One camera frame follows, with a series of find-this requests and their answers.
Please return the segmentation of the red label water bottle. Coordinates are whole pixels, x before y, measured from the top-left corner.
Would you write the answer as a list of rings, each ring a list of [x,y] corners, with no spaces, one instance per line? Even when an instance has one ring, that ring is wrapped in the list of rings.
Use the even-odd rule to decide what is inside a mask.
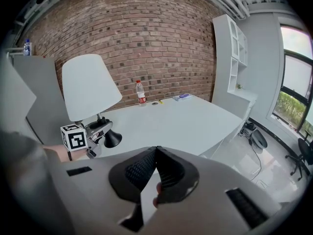
[[[140,106],[145,106],[146,105],[146,96],[145,96],[144,87],[143,87],[143,85],[142,85],[140,80],[136,81],[135,89],[136,89],[139,105]]]

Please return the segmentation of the white desk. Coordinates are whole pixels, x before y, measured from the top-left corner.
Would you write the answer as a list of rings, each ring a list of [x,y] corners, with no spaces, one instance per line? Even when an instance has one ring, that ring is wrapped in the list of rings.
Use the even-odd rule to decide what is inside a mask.
[[[238,116],[196,96],[162,102],[105,112],[104,116],[113,122],[113,131],[122,135],[122,141],[114,148],[103,146],[101,155],[150,146],[200,155],[224,140],[242,122]]]

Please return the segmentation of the white bookshelf cabinet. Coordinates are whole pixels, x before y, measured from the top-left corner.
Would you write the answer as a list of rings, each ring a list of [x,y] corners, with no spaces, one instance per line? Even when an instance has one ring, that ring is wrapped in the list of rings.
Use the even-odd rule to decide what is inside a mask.
[[[257,94],[247,88],[247,38],[228,15],[213,19],[216,41],[216,79],[212,103],[242,120],[249,118]]]

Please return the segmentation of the black office chair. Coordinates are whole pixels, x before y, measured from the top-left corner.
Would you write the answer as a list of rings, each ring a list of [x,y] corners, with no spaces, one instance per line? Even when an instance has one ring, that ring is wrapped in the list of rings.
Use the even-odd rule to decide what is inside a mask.
[[[310,142],[310,144],[308,144],[308,136],[311,136],[311,134],[307,130],[305,130],[305,132],[306,135],[304,139],[298,139],[298,146],[301,154],[298,157],[291,155],[285,156],[286,159],[289,158],[295,163],[295,168],[290,173],[290,176],[292,176],[296,171],[299,171],[300,177],[297,179],[298,181],[300,181],[303,177],[302,168],[304,167],[305,162],[307,162],[308,165],[313,165],[313,140]]]

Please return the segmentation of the person's black shirt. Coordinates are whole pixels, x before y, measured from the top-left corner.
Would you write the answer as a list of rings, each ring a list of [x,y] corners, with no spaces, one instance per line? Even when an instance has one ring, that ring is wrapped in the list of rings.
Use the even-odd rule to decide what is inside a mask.
[[[33,139],[0,130],[0,176],[7,222],[20,235],[74,235],[45,150]]]

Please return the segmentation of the person's left forearm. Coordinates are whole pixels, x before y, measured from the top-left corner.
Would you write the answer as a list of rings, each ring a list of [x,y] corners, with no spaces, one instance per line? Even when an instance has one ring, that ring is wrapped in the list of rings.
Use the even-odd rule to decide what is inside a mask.
[[[78,160],[79,158],[86,155],[88,152],[87,149],[80,149],[80,150],[69,152],[63,144],[52,145],[52,146],[44,145],[43,148],[45,150],[54,151],[58,155],[61,162],[69,162],[69,161]]]

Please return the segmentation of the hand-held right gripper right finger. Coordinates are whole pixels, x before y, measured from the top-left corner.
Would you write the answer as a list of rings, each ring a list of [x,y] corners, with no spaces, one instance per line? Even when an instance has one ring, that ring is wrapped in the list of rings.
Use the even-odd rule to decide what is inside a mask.
[[[158,204],[181,202],[199,183],[200,174],[193,164],[161,146],[156,148],[156,168],[161,180]]]

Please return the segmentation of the window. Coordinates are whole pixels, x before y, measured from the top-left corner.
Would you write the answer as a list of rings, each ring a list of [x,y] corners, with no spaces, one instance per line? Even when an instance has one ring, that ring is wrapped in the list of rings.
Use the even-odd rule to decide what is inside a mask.
[[[293,132],[313,140],[313,40],[308,33],[280,26],[283,77],[273,115]]]

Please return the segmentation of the white metal shelving rack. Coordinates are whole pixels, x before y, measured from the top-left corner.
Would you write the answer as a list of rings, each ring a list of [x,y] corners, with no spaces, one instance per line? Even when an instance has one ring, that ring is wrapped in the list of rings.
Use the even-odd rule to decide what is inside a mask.
[[[24,56],[24,48],[23,47],[9,47],[5,49],[5,53],[8,57],[15,57],[18,55]]]

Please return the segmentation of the person's right hand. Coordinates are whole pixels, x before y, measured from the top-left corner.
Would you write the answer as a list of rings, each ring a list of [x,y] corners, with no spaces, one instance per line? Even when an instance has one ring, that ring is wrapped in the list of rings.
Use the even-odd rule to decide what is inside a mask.
[[[161,188],[161,182],[159,182],[159,183],[156,185],[156,191],[157,191],[157,194],[158,194],[158,195],[161,193],[161,190],[162,190],[162,188]],[[153,206],[154,206],[155,208],[158,207],[157,197],[155,197],[155,198],[153,199]]]

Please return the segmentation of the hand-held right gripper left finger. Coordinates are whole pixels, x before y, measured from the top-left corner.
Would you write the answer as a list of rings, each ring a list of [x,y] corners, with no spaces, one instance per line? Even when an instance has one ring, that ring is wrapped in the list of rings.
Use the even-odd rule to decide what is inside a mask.
[[[156,169],[156,149],[149,147],[111,168],[109,183],[119,198],[140,202],[141,192]]]

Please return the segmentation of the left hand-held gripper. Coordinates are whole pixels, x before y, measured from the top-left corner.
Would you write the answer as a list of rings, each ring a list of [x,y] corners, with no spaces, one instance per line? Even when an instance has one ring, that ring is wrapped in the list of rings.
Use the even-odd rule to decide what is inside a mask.
[[[76,124],[62,126],[60,128],[64,146],[69,152],[87,149],[89,158],[96,158],[101,154],[99,141],[104,136],[102,130],[111,130],[113,122],[106,118],[97,120],[97,130],[100,132],[88,132],[85,128]]]

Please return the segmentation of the white table lamp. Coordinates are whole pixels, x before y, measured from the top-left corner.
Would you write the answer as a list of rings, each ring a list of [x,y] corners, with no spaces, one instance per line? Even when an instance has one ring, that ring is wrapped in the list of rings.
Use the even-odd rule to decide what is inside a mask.
[[[84,54],[74,57],[62,66],[62,85],[68,117],[80,122],[96,116],[117,104],[122,99],[102,57]],[[97,121],[87,127],[97,129]],[[122,135],[112,130],[104,132],[104,146],[113,148],[120,144]]]

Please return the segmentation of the grey refrigerator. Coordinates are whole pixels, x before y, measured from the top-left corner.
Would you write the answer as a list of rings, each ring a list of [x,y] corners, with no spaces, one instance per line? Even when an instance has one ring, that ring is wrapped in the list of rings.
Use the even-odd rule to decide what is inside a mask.
[[[69,123],[53,59],[0,53],[0,130],[58,145]]]

